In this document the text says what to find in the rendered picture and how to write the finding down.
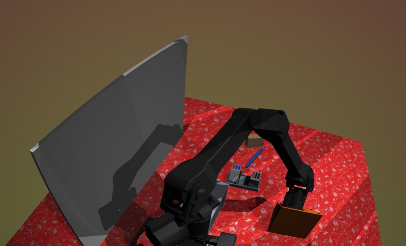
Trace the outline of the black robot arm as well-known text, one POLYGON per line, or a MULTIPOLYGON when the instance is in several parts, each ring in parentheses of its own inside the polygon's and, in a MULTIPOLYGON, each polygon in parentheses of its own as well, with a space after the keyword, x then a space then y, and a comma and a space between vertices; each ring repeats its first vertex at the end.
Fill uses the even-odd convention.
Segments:
POLYGON ((254 131, 270 142, 288 169, 283 206, 303 211, 308 192, 314 189, 313 169, 304 163, 288 135, 289 121, 283 110, 238 108, 195 157, 183 161, 165 177, 160 208, 165 211, 145 223, 146 236, 154 246, 206 246, 189 233, 209 228, 212 210, 221 204, 211 195, 217 175, 254 131), (306 189, 294 185, 306 187, 306 189), (182 207, 173 200, 183 203, 182 207))

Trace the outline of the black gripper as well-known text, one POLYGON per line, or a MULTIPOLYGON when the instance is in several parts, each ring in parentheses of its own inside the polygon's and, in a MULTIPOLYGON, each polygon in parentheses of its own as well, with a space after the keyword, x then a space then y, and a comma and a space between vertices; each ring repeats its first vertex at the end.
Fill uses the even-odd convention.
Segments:
POLYGON ((213 245, 213 246, 235 246, 237 241, 237 236, 235 234, 221 232, 220 236, 212 236, 208 234, 209 228, 204 231, 203 233, 193 234, 189 233, 189 239, 201 239, 206 242, 206 244, 213 245))

